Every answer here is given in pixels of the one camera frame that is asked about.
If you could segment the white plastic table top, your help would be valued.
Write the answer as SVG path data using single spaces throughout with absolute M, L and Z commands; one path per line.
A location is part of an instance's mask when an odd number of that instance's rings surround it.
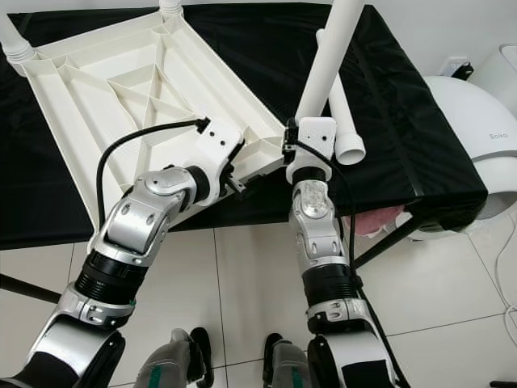
M 155 11 L 52 42 L 19 72 L 93 223 L 97 193 L 110 208 L 144 171 L 184 165 L 199 119 L 242 130 L 240 181 L 282 166 L 284 126 L 184 18 Z

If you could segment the black tablecloth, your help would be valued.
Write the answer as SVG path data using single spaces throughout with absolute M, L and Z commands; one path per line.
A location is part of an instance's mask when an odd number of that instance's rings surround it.
M 278 122 L 294 116 L 328 5 L 199 4 L 184 10 L 186 22 Z M 367 156 L 334 180 L 333 188 L 351 189 L 340 210 L 404 205 L 447 226 L 473 221 L 486 186 L 373 5 L 366 5 L 352 34 L 341 81 Z M 29 82 L 7 61 L 1 63 L 0 104 L 0 247 L 89 240 L 93 212 L 75 188 Z

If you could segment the white round appliance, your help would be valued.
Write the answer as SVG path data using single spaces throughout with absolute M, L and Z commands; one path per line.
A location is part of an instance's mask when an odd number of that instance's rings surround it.
M 517 209 L 517 118 L 472 82 L 444 75 L 424 80 L 488 192 L 475 221 L 461 232 L 505 221 Z

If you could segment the grey robot right leg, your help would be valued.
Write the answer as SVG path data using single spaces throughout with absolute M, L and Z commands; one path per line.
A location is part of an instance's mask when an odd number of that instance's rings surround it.
M 263 388 L 314 388 L 306 352 L 280 333 L 263 343 Z

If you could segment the white rounded plastic container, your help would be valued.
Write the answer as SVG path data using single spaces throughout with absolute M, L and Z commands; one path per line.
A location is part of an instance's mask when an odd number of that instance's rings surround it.
M 504 104 L 517 103 L 517 44 L 500 44 L 475 67 L 469 81 Z

